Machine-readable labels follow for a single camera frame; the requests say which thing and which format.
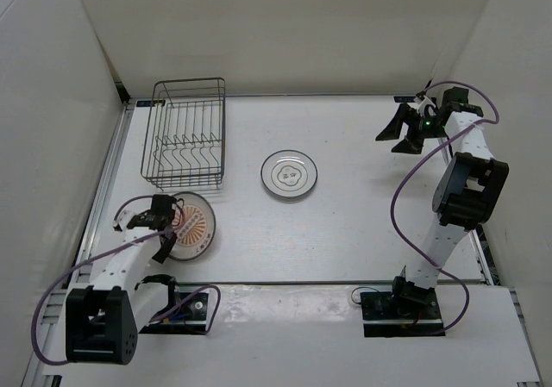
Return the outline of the orange patterned plate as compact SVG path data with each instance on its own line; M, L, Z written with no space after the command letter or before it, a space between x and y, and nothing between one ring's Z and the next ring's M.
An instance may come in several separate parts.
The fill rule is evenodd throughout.
M180 192L173 195L185 200L185 224L174 228L178 236L170 259L189 262L202 256L216 234L216 217L209 202L198 193Z

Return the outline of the green-rimmed white plate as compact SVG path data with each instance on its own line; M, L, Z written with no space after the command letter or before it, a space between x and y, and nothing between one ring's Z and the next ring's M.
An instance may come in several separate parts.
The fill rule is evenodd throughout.
M279 150L270 154L260 168L265 190L283 200L307 197L316 187L318 169L314 160L297 150Z
M281 167L276 174L279 196L289 200L303 200L315 189L319 170L314 160L298 150L279 151Z

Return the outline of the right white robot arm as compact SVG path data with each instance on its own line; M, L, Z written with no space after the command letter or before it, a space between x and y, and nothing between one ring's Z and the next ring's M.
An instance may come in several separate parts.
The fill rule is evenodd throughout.
M481 107L468 96L473 86L449 82L436 103L426 91L401 103L390 122L377 135L378 141L394 140L394 153L419 155L428 139L440 145L423 156L426 163L439 152L449 163L432 198L434 214L418 257L394 278L387 297L390 312L405 318L418 304L427 305L437 281L458 243L491 217L509 174L507 163L496 159L486 144L483 127L496 125L499 118L484 116Z

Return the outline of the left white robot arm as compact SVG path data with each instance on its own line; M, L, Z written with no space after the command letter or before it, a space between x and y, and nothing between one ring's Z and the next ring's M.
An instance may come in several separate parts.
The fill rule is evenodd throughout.
M150 209L116 220L124 249L85 288L66 297L68 362L126 365L135 355L139 332L152 318L179 312L176 279L152 273L151 265L169 258L177 240L173 221L183 218L175 197L157 194Z

